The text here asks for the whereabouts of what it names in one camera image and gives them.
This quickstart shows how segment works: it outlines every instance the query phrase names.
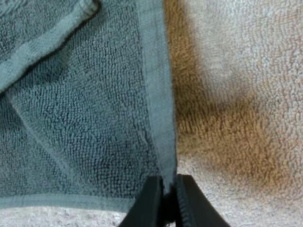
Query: black plastic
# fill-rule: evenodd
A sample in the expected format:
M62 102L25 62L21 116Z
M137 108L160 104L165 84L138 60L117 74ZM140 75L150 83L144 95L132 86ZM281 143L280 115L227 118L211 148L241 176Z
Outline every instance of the black plastic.
M176 227L229 227L190 175L177 175L165 196L161 177L148 177L120 227L163 227L173 221Z

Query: white towel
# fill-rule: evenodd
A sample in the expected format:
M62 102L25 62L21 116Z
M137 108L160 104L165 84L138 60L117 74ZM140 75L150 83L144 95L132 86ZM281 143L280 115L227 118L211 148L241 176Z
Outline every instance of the white towel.
M178 171L233 227L303 226L303 2L165 2Z

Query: gray towel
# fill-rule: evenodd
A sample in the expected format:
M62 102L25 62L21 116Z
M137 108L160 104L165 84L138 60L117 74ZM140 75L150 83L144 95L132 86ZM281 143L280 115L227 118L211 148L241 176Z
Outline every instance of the gray towel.
M127 211L176 171L161 0L0 4L0 207Z

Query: terry cloth texture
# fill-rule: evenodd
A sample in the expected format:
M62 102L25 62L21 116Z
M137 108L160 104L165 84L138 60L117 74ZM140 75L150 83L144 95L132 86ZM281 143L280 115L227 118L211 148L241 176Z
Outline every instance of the terry cloth texture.
M165 8L178 172L233 227L303 226L303 2Z
M128 211L149 175L168 191L161 0L0 3L0 207Z

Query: towel hem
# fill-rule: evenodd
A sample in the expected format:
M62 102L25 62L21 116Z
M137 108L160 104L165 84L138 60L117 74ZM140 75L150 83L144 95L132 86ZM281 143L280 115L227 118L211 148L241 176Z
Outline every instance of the towel hem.
M170 191L177 171L172 79L162 0L137 0L143 46L143 76L151 136L164 193Z
M134 200L135 199L131 198L107 198L77 194L35 194L0 198L0 209L31 206L56 206L127 212L133 205Z

